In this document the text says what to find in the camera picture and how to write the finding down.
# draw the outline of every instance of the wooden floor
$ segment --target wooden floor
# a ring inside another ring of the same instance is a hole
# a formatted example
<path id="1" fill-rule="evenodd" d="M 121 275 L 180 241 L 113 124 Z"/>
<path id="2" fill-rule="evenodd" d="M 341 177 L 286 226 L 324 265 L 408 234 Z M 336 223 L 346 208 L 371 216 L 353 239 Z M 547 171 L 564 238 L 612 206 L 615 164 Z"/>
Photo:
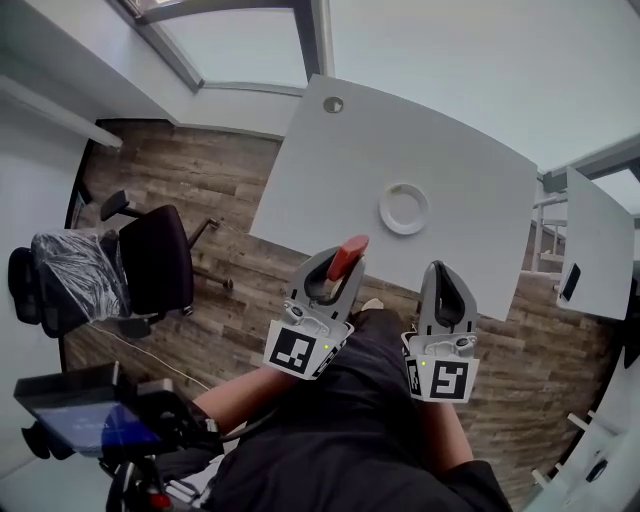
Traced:
<path id="1" fill-rule="evenodd" d="M 78 226 L 95 226 L 96 204 L 118 189 L 128 190 L 144 211 L 174 204 L 187 233 L 205 217 L 220 219 L 224 225 L 203 235 L 193 260 L 236 285 L 228 293 L 196 278 L 195 313 L 158 324 L 138 346 L 207 386 L 254 369 L 269 321 L 281 313 L 286 283 L 305 259 L 246 234 L 280 144 L 164 123 L 104 126 L 125 144 L 119 153 L 93 150 L 85 183 L 96 201 L 83 208 Z M 108 226 L 123 222 L 111 220 Z M 566 416 L 586 415 L 610 358 L 609 328 L 558 309 L 552 284 L 523 274 L 507 321 L 479 320 L 482 363 L 472 400 L 458 407 L 475 455 L 493 465 L 516 511 L 532 490 L 531 470 L 551 469 L 571 442 L 576 430 Z M 415 311 L 415 294 L 367 279 L 359 302 L 372 297 L 407 322 Z M 72 369 L 117 359 L 139 378 L 170 377 L 190 396 L 201 391 L 89 326 L 66 337 L 66 356 Z"/>

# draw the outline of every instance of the person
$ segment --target person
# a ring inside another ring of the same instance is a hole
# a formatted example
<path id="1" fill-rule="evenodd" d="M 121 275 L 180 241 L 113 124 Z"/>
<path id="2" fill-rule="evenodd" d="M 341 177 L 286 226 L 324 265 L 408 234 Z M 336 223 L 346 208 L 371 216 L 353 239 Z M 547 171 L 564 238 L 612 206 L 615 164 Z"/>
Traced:
<path id="1" fill-rule="evenodd" d="M 451 404 L 414 401 L 399 315 L 368 309 L 316 381 L 263 367 L 194 400 L 221 433 L 276 407 L 227 454 L 202 508 L 509 511 Z"/>

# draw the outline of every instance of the white desk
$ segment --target white desk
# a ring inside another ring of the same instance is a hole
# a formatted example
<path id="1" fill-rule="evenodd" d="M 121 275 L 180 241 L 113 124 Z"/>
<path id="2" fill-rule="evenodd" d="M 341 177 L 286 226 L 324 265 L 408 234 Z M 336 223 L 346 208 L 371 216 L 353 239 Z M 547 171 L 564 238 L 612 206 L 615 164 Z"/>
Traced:
<path id="1" fill-rule="evenodd" d="M 326 112 L 326 98 L 344 101 Z M 366 234 L 367 274 L 418 291 L 442 260 L 478 311 L 504 320 L 516 289 L 537 166 L 483 133 L 374 89 L 314 76 L 289 126 L 251 234 L 315 254 Z M 396 183 L 424 192 L 426 227 L 388 230 L 378 215 Z"/>

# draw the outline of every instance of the plastic-wrapped chair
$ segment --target plastic-wrapped chair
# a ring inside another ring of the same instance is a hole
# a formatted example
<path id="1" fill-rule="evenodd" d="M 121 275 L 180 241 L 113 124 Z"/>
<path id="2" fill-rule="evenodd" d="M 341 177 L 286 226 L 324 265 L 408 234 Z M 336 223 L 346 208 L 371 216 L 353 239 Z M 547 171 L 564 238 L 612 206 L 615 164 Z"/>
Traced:
<path id="1" fill-rule="evenodd" d="M 13 252 L 9 289 L 21 321 L 41 323 L 56 338 L 86 322 L 117 318 L 123 334 L 141 338 L 167 312 L 193 312 L 194 273 L 233 288 L 230 279 L 191 263 L 191 248 L 207 226 L 218 227 L 217 221 L 205 219 L 187 239 L 174 206 L 143 214 L 129 208 L 124 191 L 103 204 L 100 218 L 118 213 L 136 220 L 119 233 L 38 233 L 31 249 Z"/>

